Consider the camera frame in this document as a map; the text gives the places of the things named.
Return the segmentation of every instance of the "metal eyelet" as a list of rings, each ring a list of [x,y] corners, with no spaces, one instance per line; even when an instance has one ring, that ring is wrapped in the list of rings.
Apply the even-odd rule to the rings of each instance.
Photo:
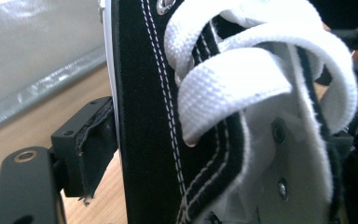
[[[274,122],[272,124],[272,136],[277,144],[282,144],[284,142],[284,128],[279,122]]]
[[[281,178],[278,181],[278,192],[281,195],[281,198],[284,202],[289,201],[289,193],[287,191],[287,183],[284,178]]]
[[[27,162],[27,161],[33,160],[34,158],[36,158],[36,156],[37,156],[36,150],[27,150],[27,151],[23,151],[22,153],[18,154],[14,158],[14,161],[17,163]]]
[[[175,5],[176,0],[158,0],[157,13],[162,16],[166,14]]]

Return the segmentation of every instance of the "white stitching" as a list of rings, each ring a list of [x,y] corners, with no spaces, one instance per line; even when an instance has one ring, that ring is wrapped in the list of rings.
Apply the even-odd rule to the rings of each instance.
[[[207,56],[208,56],[208,59],[211,58],[211,51],[209,49],[209,46],[208,44],[206,43],[205,41],[205,37],[203,34],[201,34],[201,40],[202,40],[202,44],[203,46],[205,47],[206,51],[207,51]],[[200,57],[200,51],[198,49],[198,47],[196,46],[196,51],[197,53],[199,54],[199,59],[200,61],[202,62],[202,59]],[[227,123],[226,123],[226,120],[224,119],[223,120],[223,123],[225,125],[225,137],[226,137],[226,149],[227,149],[227,152],[225,153],[225,158],[224,158],[224,161],[222,162],[222,164],[220,165],[219,169],[217,170],[216,173],[214,173],[211,177],[211,179],[207,180],[204,185],[200,188],[200,190],[194,195],[193,199],[188,203],[188,204],[185,204],[184,206],[182,206],[182,203],[181,203],[181,209],[185,209],[184,213],[179,213],[178,214],[178,217],[179,215],[182,214],[182,218],[181,218],[181,222],[183,223],[184,221],[190,221],[190,217],[188,216],[188,209],[190,208],[190,206],[199,198],[199,196],[201,195],[201,193],[206,189],[206,187],[208,187],[219,175],[220,173],[222,172],[222,170],[225,168],[226,164],[227,164],[227,160],[228,160],[228,152],[229,152],[229,141],[228,141],[228,130],[227,130]],[[187,189],[186,191],[186,198],[187,198],[187,194],[190,192],[191,188],[193,187],[193,184],[198,180],[198,178],[200,178],[200,175],[207,170],[208,166],[210,166],[213,162],[213,160],[217,157],[217,154],[220,150],[220,141],[219,141],[219,149],[216,150],[215,154],[213,155],[212,159],[210,161],[208,161],[208,163],[206,164],[206,167],[202,168],[202,170],[199,172],[199,174],[194,178],[194,180],[191,182],[189,188]]]
[[[188,208],[191,207],[191,205],[200,197],[201,193],[209,186],[211,185],[214,180],[220,176],[220,174],[222,173],[222,170],[226,167],[227,165],[227,161],[228,161],[228,155],[229,155],[229,141],[228,141],[228,130],[227,130],[227,123],[226,123],[226,120],[224,119],[223,120],[223,124],[225,125],[225,137],[227,139],[226,141],[226,149],[227,149],[227,152],[225,153],[225,158],[224,158],[224,161],[222,162],[222,164],[220,165],[219,169],[217,170],[216,173],[214,173],[211,177],[211,179],[207,180],[205,182],[205,184],[200,188],[200,190],[194,195],[194,198],[188,203],[188,206],[186,208],[186,211],[184,213],[184,218],[186,219],[186,221],[190,221],[190,217],[188,216]]]
[[[201,35],[202,44],[205,46],[206,52],[208,53],[208,58],[211,57],[211,51],[208,48],[208,45],[206,44],[204,35]]]
[[[166,83],[166,86],[167,86],[167,89],[168,89],[168,100],[169,100],[170,107],[171,107],[170,113],[171,113],[171,118],[172,118],[171,119],[171,122],[172,122],[171,131],[172,131],[172,134],[173,134],[172,140],[174,142],[174,145],[175,145],[174,149],[175,149],[177,157],[178,157],[177,165],[179,166],[179,170],[177,171],[179,173],[178,181],[182,185],[183,191],[186,192],[185,180],[184,180],[183,174],[182,174],[182,163],[180,161],[180,151],[179,151],[179,147],[178,147],[178,143],[177,143],[177,139],[176,139],[176,124],[175,124],[175,118],[174,118],[174,115],[173,115],[173,105],[172,105],[170,82],[168,80],[167,68],[165,67],[164,57],[162,56],[161,49],[159,47],[159,41],[158,41],[158,36],[157,36],[156,25],[155,25],[155,23],[153,21],[153,17],[151,15],[151,13],[150,13],[150,2],[149,2],[149,0],[146,0],[146,2],[147,2],[147,8],[148,8],[148,11],[149,11],[149,13],[148,13],[149,18],[150,18],[150,21],[152,22],[153,31],[154,31],[154,34],[155,34],[155,39],[156,39],[156,42],[157,42],[156,46],[157,46],[159,58],[161,59],[161,64],[162,64],[162,68],[163,68],[162,71],[164,73],[165,83]]]
[[[180,162],[179,148],[178,148],[178,144],[177,144],[177,140],[176,140],[175,121],[174,121],[173,112],[172,112],[173,106],[172,106],[171,90],[170,90],[169,82],[168,82],[168,79],[167,79],[167,72],[166,72],[166,67],[165,67],[165,64],[164,64],[164,59],[162,57],[161,50],[159,49],[159,42],[158,42],[158,36],[157,36],[157,32],[156,32],[156,26],[154,24],[153,17],[152,17],[151,12],[150,12],[149,0],[146,0],[147,9],[148,9],[148,16],[149,16],[150,22],[153,25],[153,31],[154,31],[154,34],[155,34],[154,38],[156,39],[156,44],[154,43],[154,38],[153,38],[153,36],[151,34],[150,26],[148,24],[147,15],[146,15],[146,12],[145,12],[145,6],[144,6],[145,2],[144,2],[144,0],[141,0],[141,3],[142,3],[142,11],[144,13],[144,19],[145,19],[147,32],[148,32],[149,38],[151,40],[151,44],[152,44],[152,47],[153,47],[153,51],[154,51],[157,66],[158,66],[158,74],[159,74],[160,84],[161,84],[161,88],[162,88],[162,93],[164,95],[165,108],[167,110],[167,116],[168,116],[168,120],[169,120],[170,131],[171,131],[171,145],[172,145],[172,149],[173,149],[173,158],[175,160],[175,169],[176,169],[177,179],[178,179],[178,182],[179,182],[179,190],[180,190],[181,195],[183,197],[184,193],[186,191],[186,187],[185,187],[185,183],[184,183],[184,179],[183,179],[183,175],[182,175],[182,167],[181,167],[181,162]],[[162,68],[163,68],[163,73],[164,73],[164,76],[165,76],[166,86],[164,86],[165,82],[163,81],[163,78],[162,78],[161,64],[159,63],[159,60],[161,60],[161,63],[162,63]],[[165,92],[166,91],[165,87],[168,89],[167,92],[168,92],[169,104],[167,102],[167,94]]]
[[[200,52],[200,50],[199,50],[199,47],[198,46],[196,46],[196,51],[197,51],[197,58],[199,58],[199,60],[200,60],[200,63],[202,63],[202,58],[201,58],[201,52]]]
[[[203,167],[200,172],[196,175],[196,177],[194,177],[194,180],[191,182],[190,186],[187,188],[186,190],[186,196],[188,195],[188,193],[192,190],[194,184],[198,181],[198,179],[200,179],[201,175],[208,170],[208,168],[212,165],[213,161],[216,159],[217,155],[219,154],[220,151],[220,139],[219,139],[219,132],[217,131],[217,127],[214,126],[215,129],[215,141],[216,141],[216,148],[215,148],[215,152],[212,156],[212,158],[206,163],[205,167]],[[181,203],[181,208],[183,209],[187,209],[187,204],[186,202],[182,202]],[[179,223],[179,215],[182,215],[182,213],[178,214],[178,217],[176,219],[176,223]]]

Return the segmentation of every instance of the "wooden surface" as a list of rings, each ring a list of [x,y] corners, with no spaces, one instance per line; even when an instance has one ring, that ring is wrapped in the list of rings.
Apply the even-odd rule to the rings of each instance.
[[[106,67],[83,78],[67,90],[0,127],[0,164],[24,147],[51,147],[50,135],[86,103],[111,95]],[[124,189],[118,153],[110,162],[95,198],[86,207],[78,199],[64,198],[69,224],[127,223]]]

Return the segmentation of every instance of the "black plastic bracket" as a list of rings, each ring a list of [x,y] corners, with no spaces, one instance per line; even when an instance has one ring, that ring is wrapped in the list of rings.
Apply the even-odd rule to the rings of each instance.
[[[65,223],[50,154],[43,147],[12,153],[0,171],[0,223]]]
[[[112,97],[92,101],[51,136],[55,156],[63,160],[67,197],[93,197],[117,150]]]

